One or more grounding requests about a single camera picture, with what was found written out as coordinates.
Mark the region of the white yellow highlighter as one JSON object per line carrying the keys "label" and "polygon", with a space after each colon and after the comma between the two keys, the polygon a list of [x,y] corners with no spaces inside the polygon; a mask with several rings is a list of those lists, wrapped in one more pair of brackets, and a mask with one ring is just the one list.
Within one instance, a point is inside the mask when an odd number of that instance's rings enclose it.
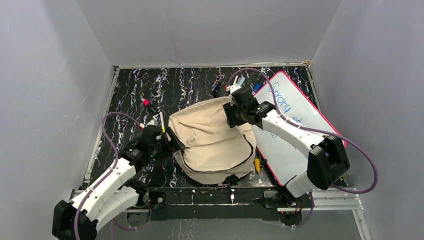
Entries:
{"label": "white yellow highlighter", "polygon": [[166,127],[165,127],[164,115],[162,111],[159,112],[159,117],[160,117],[161,130],[162,130],[162,133],[164,134],[166,132]]}

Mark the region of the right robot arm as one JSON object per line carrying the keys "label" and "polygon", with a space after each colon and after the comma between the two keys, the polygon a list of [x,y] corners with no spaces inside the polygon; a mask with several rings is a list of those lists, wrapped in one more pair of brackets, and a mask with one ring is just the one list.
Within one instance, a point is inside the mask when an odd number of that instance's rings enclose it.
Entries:
{"label": "right robot arm", "polygon": [[315,189],[327,190],[350,169],[343,141],[331,133],[323,135],[295,126],[294,121],[278,113],[268,101],[259,103],[249,86],[228,86],[230,102],[224,104],[230,128],[250,124],[273,133],[307,158],[306,170],[294,176],[283,187],[282,202],[295,207],[302,195]]}

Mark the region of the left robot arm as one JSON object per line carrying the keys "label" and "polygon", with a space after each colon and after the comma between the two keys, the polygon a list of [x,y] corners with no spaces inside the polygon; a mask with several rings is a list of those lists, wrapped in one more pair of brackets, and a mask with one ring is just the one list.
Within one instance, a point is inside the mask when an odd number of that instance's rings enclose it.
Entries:
{"label": "left robot arm", "polygon": [[59,240],[94,240],[98,232],[131,207],[153,204],[149,189],[137,178],[153,160],[165,160],[185,148],[170,127],[142,126],[141,136],[118,153],[118,159],[83,192],[61,200],[53,210],[52,235]]}

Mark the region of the cream canvas student bag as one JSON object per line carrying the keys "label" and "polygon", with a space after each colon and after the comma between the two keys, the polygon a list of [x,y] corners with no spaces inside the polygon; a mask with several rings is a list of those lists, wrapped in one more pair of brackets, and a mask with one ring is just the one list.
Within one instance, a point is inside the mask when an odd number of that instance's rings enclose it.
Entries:
{"label": "cream canvas student bag", "polygon": [[204,100],[181,109],[168,119],[168,127],[183,147],[174,158],[183,172],[203,185],[242,178],[254,165],[257,141],[245,123],[229,127],[224,105],[230,97]]}

